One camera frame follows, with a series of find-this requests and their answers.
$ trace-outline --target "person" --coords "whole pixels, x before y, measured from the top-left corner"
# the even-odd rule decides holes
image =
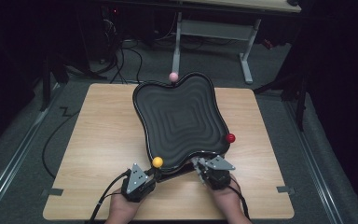
[[[237,191],[241,191],[235,176],[231,175],[231,178],[234,181],[231,181],[230,186]],[[241,210],[240,197],[232,189],[212,190],[209,187],[208,189],[213,196],[217,208],[225,215],[229,224],[252,224]],[[105,224],[128,224],[135,217],[138,208],[144,200],[139,203],[128,202],[120,194],[120,189],[117,189],[111,196],[109,216]]]

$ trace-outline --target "concentric grooves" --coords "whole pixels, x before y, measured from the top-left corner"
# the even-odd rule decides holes
[[[228,129],[218,111],[212,82],[190,74],[174,87],[147,82],[135,89],[134,105],[145,128],[149,160],[164,160],[172,173],[195,154],[223,154]]]

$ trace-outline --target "wooden table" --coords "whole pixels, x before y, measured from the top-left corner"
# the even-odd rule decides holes
[[[132,104],[134,85],[93,84],[76,122],[44,218],[89,219],[109,183],[137,162],[150,168],[145,135]],[[218,107],[237,137],[226,154],[249,207],[251,218],[291,218],[294,210],[284,186],[266,127],[251,90],[215,88]],[[121,181],[112,190],[121,187]],[[97,219],[108,215],[105,200]],[[136,220],[222,219],[195,172],[159,183]]]

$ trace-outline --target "pink ball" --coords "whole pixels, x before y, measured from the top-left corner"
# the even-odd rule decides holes
[[[179,76],[177,73],[170,73],[170,81],[171,82],[177,82],[179,79]]]

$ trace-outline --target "metal bracket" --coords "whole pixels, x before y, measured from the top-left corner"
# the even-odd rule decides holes
[[[138,164],[134,163],[131,170],[129,185],[127,186],[126,192],[129,194],[133,192],[135,189],[139,188],[146,180],[148,179],[148,175],[142,171],[141,167]]]

